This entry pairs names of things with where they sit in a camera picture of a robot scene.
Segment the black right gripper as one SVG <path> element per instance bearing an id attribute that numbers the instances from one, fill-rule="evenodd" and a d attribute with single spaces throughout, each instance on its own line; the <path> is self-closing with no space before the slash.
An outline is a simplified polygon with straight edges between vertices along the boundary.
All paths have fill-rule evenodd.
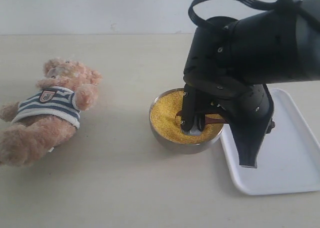
<path id="1" fill-rule="evenodd" d="M 185 82 L 180 127 L 194 134 L 196 114 L 223 118 L 236 145 L 239 165 L 256 168 L 263 139 L 274 128 L 274 103 L 265 84 L 249 85 L 218 63 L 226 52 L 204 28 L 197 28 L 183 71 Z"/>

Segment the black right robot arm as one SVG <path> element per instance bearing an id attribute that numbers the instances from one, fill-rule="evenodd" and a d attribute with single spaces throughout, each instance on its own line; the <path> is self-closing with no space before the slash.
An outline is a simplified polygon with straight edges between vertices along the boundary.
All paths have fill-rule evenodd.
<path id="1" fill-rule="evenodd" d="M 196 31 L 183 71 L 180 128 L 195 136 L 228 124 L 239 164 L 255 168 L 275 127 L 268 84 L 320 78 L 320 0 L 235 0 L 259 11 L 242 20 L 202 19 L 194 7 L 206 1 L 188 9 Z"/>

